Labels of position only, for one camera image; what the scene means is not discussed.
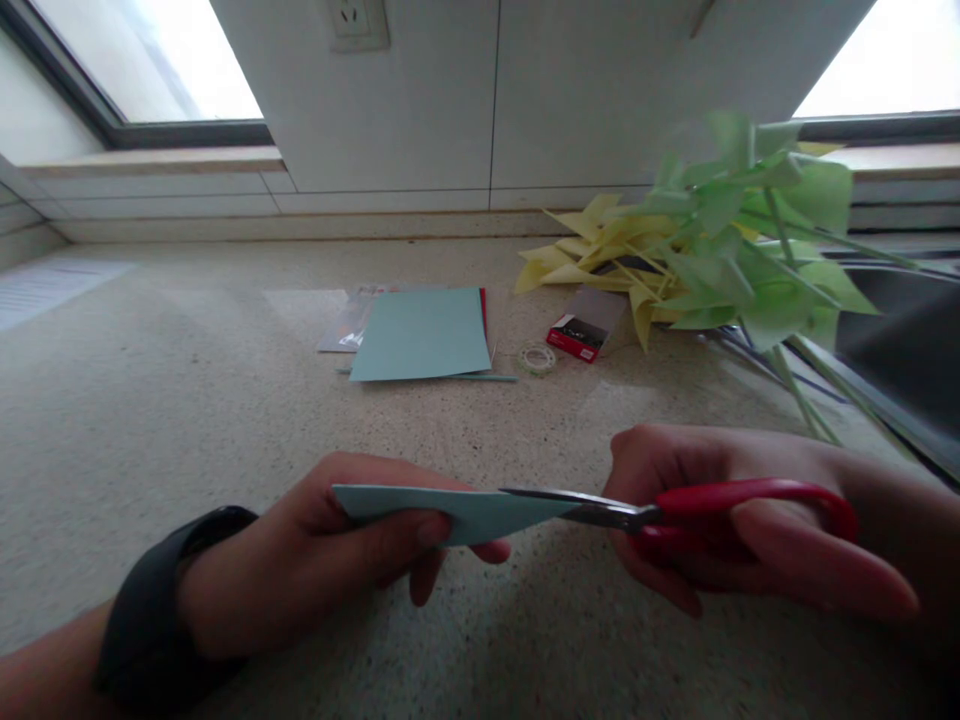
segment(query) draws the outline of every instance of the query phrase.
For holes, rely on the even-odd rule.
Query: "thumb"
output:
[[[916,592],[890,563],[830,535],[806,508],[786,500],[750,500],[731,511],[740,538],[783,580],[784,591],[876,620],[907,620]]]
[[[404,510],[323,541],[326,573],[346,593],[394,574],[450,537],[450,519],[435,510]]]

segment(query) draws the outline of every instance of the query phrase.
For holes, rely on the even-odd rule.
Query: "scissor blade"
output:
[[[656,522],[662,515],[660,508],[656,505],[637,507],[629,503],[608,500],[607,498],[578,493],[573,490],[501,488],[501,491],[521,497],[576,502],[579,505],[560,515],[560,517],[564,520],[623,530],[629,533],[639,532],[644,525]]]

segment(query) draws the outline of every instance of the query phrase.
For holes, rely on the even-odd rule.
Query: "small cardboard box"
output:
[[[563,315],[547,333],[554,347],[593,363],[627,307],[622,295],[581,285]]]

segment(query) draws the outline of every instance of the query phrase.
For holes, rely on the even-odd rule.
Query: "window sill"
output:
[[[20,167],[33,179],[282,172],[286,169],[280,151],[270,146],[117,150]]]
[[[849,147],[827,156],[845,163],[860,182],[960,178],[960,143]],[[276,147],[119,150],[20,168],[27,177],[85,178],[122,175],[282,172]]]
[[[960,178],[960,143],[845,147],[824,159],[843,163],[859,182]]]

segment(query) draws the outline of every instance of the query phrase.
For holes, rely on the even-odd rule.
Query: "right hand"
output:
[[[711,427],[638,425],[616,435],[610,448],[613,469],[603,495],[633,505],[652,503],[660,493],[684,485],[760,477],[815,483],[843,496],[841,466],[866,464],[852,453],[801,437]],[[703,608],[691,581],[784,595],[881,620],[918,614],[917,594],[903,575],[876,555],[825,532],[810,506],[756,499],[738,505],[730,518],[757,563],[683,555],[671,558],[673,568],[661,568],[643,560],[623,532],[612,532],[613,546],[635,579],[692,617]]]

